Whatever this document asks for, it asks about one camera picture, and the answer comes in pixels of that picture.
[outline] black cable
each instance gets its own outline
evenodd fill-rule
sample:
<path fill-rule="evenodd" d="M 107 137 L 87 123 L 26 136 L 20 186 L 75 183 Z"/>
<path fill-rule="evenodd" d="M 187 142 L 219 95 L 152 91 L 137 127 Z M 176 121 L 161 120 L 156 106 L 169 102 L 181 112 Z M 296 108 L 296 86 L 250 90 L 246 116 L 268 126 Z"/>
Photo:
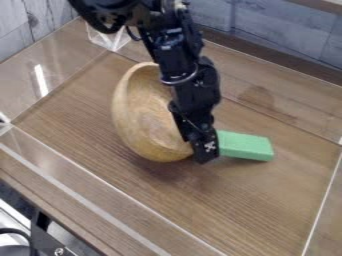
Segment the black cable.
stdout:
<path fill-rule="evenodd" d="M 136 36 L 131 30 L 131 28 L 128 26 L 125 26 L 125 31 L 127 31 L 127 34 L 129 35 L 129 37 L 132 38 L 133 41 L 139 42 L 143 40 L 141 37 Z"/>
<path fill-rule="evenodd" d="M 4 235 L 4 234 L 17 234 L 17 235 L 22 236 L 26 239 L 26 241 L 28 241 L 29 256 L 34 256 L 36 255 L 36 250 L 33 248 L 32 239 L 30 239 L 30 237 L 28 236 L 28 234 L 25 232 L 22 232 L 18 229 L 14 229 L 14 228 L 0 228 L 0 235 Z"/>

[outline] wooden bowl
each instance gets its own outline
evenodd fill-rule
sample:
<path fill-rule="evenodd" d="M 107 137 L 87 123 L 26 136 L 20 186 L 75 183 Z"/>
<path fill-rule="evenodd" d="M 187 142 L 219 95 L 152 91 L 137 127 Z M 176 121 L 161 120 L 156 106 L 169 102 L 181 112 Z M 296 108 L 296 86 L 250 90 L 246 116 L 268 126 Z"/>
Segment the wooden bowl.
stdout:
<path fill-rule="evenodd" d="M 127 147 L 156 162 L 192 155 L 167 109 L 171 91 L 159 81 L 153 63 L 135 65 L 124 74 L 112 98 L 112 120 Z"/>

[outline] green sponge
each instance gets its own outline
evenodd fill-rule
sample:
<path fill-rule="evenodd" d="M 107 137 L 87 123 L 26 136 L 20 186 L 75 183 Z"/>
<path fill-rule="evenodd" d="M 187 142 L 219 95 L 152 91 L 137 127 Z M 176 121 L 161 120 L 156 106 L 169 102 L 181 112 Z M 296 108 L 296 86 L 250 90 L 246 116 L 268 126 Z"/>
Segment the green sponge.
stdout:
<path fill-rule="evenodd" d="M 274 150 L 267 138 L 228 131 L 217 131 L 221 156 L 271 161 Z"/>

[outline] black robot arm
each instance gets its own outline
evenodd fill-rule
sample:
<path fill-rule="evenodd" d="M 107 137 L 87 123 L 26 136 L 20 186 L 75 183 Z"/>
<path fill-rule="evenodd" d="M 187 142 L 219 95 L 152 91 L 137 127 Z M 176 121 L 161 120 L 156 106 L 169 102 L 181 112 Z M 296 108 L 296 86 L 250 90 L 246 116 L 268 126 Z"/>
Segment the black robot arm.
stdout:
<path fill-rule="evenodd" d="M 204 46 L 188 1 L 69 0 L 83 18 L 101 33 L 135 26 L 148 53 L 160 67 L 160 80 L 172 91 L 168 109 L 196 162 L 219 156 L 212 109 L 220 101 L 219 74 L 200 56 Z"/>

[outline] green block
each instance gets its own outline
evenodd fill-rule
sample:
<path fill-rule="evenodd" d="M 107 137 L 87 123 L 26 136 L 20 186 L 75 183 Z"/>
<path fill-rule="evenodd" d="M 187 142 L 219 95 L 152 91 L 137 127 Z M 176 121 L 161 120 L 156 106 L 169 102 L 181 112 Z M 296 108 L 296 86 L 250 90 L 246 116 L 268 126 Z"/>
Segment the green block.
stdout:
<path fill-rule="evenodd" d="M 228 131 L 217 131 L 221 156 L 271 161 L 274 150 L 267 138 Z"/>

